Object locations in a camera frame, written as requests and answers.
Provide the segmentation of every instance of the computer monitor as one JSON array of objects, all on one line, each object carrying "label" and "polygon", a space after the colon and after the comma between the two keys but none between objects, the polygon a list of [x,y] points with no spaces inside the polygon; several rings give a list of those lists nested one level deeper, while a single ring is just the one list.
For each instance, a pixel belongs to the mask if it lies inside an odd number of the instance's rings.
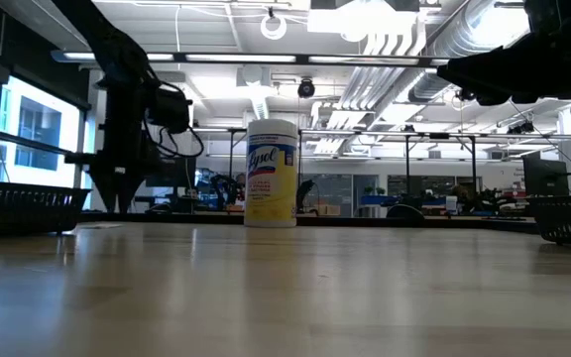
[{"label": "computer monitor", "polygon": [[162,159],[158,172],[147,177],[147,187],[194,187],[195,158]]},{"label": "computer monitor", "polygon": [[564,162],[523,158],[523,174],[527,195],[570,195],[567,166]]}]

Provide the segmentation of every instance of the wire basket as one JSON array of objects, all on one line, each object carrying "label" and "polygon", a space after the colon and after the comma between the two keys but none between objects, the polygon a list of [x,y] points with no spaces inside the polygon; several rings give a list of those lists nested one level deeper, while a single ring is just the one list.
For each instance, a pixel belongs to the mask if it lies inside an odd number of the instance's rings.
[{"label": "wire basket", "polygon": [[88,189],[0,182],[0,235],[68,231]]},{"label": "wire basket", "polygon": [[529,198],[528,202],[543,239],[571,244],[571,196]]}]

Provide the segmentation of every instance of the lysol wipes container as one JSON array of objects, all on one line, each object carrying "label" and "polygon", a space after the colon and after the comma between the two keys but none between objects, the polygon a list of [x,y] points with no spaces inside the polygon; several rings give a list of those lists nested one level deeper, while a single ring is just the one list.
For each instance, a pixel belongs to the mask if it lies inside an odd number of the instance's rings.
[{"label": "lysol wipes container", "polygon": [[286,120],[256,120],[248,126],[245,225],[296,225],[297,143],[296,125]]}]

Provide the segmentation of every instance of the white lid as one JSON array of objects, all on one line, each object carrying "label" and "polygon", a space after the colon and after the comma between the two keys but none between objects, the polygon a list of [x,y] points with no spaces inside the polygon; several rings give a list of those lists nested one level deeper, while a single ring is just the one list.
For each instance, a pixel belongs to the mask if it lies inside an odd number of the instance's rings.
[{"label": "white lid", "polygon": [[294,123],[282,119],[254,120],[248,125],[248,135],[256,134],[283,134],[298,137],[298,130]]}]

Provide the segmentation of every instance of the wooden table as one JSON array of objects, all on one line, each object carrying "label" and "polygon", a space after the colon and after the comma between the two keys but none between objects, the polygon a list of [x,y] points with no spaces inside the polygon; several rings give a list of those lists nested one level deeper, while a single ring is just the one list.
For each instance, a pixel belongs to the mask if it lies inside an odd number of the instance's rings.
[{"label": "wooden table", "polygon": [[571,356],[571,247],[163,223],[0,239],[0,356]]}]

